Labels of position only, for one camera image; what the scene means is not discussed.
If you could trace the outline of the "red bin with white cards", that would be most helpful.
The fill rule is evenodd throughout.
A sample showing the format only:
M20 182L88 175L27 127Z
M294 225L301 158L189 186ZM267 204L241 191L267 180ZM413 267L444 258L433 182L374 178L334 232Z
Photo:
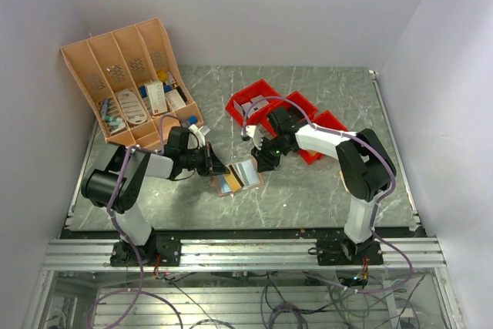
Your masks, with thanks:
M247 125L261 125L267 129L267 114L273 108L273 97L279 95L267 81L261 79L234 93L225 110L240 126L246 117Z

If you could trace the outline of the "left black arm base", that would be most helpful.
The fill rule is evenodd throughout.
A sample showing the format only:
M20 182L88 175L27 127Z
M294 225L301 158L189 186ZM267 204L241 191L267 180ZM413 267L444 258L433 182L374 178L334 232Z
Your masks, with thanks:
M182 244L174 237L158 235L145 246L138 246L142 265L160 267L178 267L181 258ZM113 245L109 259L111 267L138 267L136 252L130 244L119 241Z

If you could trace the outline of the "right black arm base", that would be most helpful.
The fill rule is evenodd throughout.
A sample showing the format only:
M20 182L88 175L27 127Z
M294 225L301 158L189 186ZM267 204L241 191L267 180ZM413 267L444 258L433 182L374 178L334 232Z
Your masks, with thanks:
M317 240L308 254L317 258L319 266L373 266L382 265L381 245L370 237L363 243L354 243L347 237Z

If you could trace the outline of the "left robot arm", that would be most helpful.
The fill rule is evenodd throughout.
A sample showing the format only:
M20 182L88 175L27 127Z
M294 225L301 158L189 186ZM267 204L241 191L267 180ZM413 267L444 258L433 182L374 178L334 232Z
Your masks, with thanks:
M179 265L181 243L156 232L143 216L138 197L147 176L175 181L184 170L199 176L230 173L198 130L182 126L169 131L160 150L105 145L82 181L81 194L106 211L119 233L120 240L114 244L109 260L111 266Z

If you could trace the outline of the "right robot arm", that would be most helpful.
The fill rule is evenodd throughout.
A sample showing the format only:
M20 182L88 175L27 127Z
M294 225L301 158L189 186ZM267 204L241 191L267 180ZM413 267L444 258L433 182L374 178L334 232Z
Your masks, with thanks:
M251 154L257 171L275 170L280 157L299 150L314 151L336 159L344 185L350 194L350 211L344 225L345 239L339 246L340 257L356 264L367 254L374 236L377 208L396 185L394 164L371 129L360 132L329 129L298 120L280 107L268 115L276 136L264 137L255 125L244 124L242 139L253 140Z

